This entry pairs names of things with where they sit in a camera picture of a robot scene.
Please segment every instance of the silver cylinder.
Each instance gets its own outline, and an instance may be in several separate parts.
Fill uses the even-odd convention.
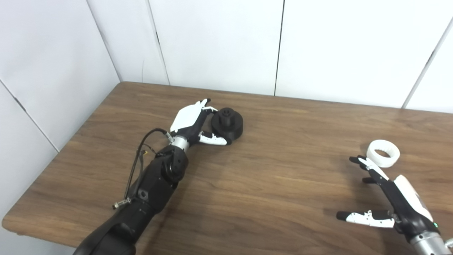
[[[182,136],[175,136],[171,145],[181,148],[184,152],[189,149],[189,142]]]
[[[449,255],[452,254],[449,248],[443,243],[442,237],[436,232],[425,232],[410,240],[419,255]]]

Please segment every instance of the silver metal joint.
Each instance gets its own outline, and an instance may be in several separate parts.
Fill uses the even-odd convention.
[[[167,139],[170,141],[170,143],[174,142],[174,138],[170,135],[170,133],[166,133],[165,136],[167,137]]]
[[[186,138],[182,136],[175,136],[173,139],[174,140],[171,142],[171,145],[181,148],[184,152],[189,149],[189,142]]]
[[[449,255],[450,249],[443,243],[442,237],[436,232],[425,232],[417,235],[410,240],[419,255]]]
[[[126,198],[126,199],[124,199],[124,200],[121,200],[121,201],[119,201],[119,202],[113,204],[112,207],[113,207],[113,209],[115,210],[115,209],[118,209],[118,208],[120,208],[120,207],[122,207],[122,206],[125,206],[125,205],[127,205],[127,204],[130,204],[131,202],[132,202],[132,200],[131,200],[130,198]]]
[[[446,240],[445,246],[447,246],[448,248],[453,248],[453,238]]]

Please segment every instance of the robotic arm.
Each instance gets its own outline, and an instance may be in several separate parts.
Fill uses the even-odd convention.
[[[349,160],[368,171],[370,177],[365,177],[362,181],[381,187],[393,206],[393,213],[389,210],[339,211],[337,219],[373,227],[394,228],[406,237],[419,255],[452,254],[444,244],[426,205],[406,177],[400,175],[392,181],[371,159],[364,156],[350,157]]]
[[[206,106],[209,101],[210,99],[205,99],[181,109],[170,128],[170,134],[157,128],[143,138],[133,168],[138,158],[142,162],[141,147],[151,133],[162,132],[170,144],[156,152],[154,160],[144,170],[142,166],[139,177],[126,190],[125,199],[113,206],[118,209],[117,212],[87,236],[73,255],[135,254],[135,243],[154,215],[163,210],[184,177],[188,165],[186,151],[189,147],[198,142],[231,144],[229,138],[201,130],[207,116],[218,112],[215,108]]]

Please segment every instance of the wall seam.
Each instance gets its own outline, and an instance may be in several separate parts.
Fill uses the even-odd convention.
[[[55,144],[50,140],[50,138],[46,135],[44,130],[39,127],[39,125],[36,123],[36,121],[31,117],[31,115],[27,112],[23,104],[20,103],[19,99],[13,95],[11,90],[6,86],[6,84],[0,79],[0,83],[3,85],[3,87],[8,91],[8,93],[13,97],[13,99],[16,101],[16,103],[22,108],[22,110],[25,112],[25,114],[28,116],[28,118],[33,122],[33,124],[38,128],[38,130],[41,132],[41,134],[47,139],[47,141],[52,145],[55,151],[60,152],[58,148],[55,146]]]
[[[145,0],[145,1],[146,1],[146,7],[148,8],[148,15],[149,15],[149,21],[151,22],[151,27],[156,32],[156,40],[157,40],[157,45],[159,46],[160,60],[164,64],[164,71],[165,71],[165,74],[167,75],[167,82],[169,83],[169,86],[171,86],[169,74],[167,72],[167,65],[165,64],[164,54],[162,52],[162,47],[160,46],[159,35],[157,34],[156,23],[154,22],[153,11],[151,10],[151,4],[150,4],[149,0]]]
[[[285,0],[283,0],[283,7],[282,7],[282,20],[281,20],[281,23],[280,23],[279,51],[278,51],[278,54],[277,54],[277,68],[276,68],[276,70],[275,70],[274,96],[275,96],[275,92],[277,92],[277,77],[278,77],[278,75],[279,75],[280,46],[281,46],[281,43],[282,43],[282,30],[283,30],[284,2],[285,2]]]
[[[109,47],[108,47],[108,43],[107,43],[106,37],[105,37],[104,33],[101,31],[101,29],[99,28],[99,24],[98,24],[98,22],[97,22],[97,20],[96,20],[96,18],[94,16],[93,9],[91,8],[90,3],[88,2],[88,0],[86,0],[86,2],[87,2],[87,5],[88,5],[88,9],[90,10],[91,16],[93,17],[94,24],[96,24],[97,30],[99,31],[99,34],[101,35],[102,41],[104,42],[104,46],[105,46],[105,48],[107,50],[107,54],[109,55],[110,61],[112,62],[112,65],[113,65],[113,69],[115,69],[116,75],[118,76],[118,79],[120,80],[120,82],[123,82],[123,78],[121,77],[121,74],[118,71],[118,68],[116,68],[115,62],[113,61],[112,55],[111,55]]]
[[[442,46],[443,42],[448,36],[449,31],[453,27],[453,17],[451,18],[450,22],[448,23],[447,27],[445,28],[445,31],[443,32],[442,36],[439,39],[439,42],[437,42],[436,47],[434,47],[433,52],[428,58],[428,61],[426,61],[425,66],[423,67],[420,75],[418,76],[417,80],[415,81],[414,85],[412,86],[412,89],[409,91],[409,94],[406,97],[406,100],[404,101],[403,105],[401,106],[401,109],[406,109],[407,105],[409,104],[410,100],[412,99],[412,96],[414,95],[415,91],[417,90],[418,86],[420,85],[420,82],[422,81],[423,77],[425,76],[426,72],[428,71],[429,67],[431,66],[431,63],[434,61],[434,58],[436,57],[437,52],[439,51],[440,47]]]

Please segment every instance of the cable connector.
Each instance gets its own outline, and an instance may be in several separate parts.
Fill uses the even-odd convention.
[[[115,209],[118,209],[118,208],[120,208],[120,207],[122,207],[122,206],[125,206],[125,205],[127,205],[127,204],[130,204],[131,202],[132,202],[132,200],[131,200],[130,198],[126,198],[126,199],[124,199],[124,200],[121,200],[121,201],[119,201],[119,202],[113,204],[113,205],[112,205],[112,208],[115,210]]]
[[[165,136],[167,137],[167,139],[170,141],[170,143],[174,142],[174,138],[170,135],[170,133],[166,133]]]

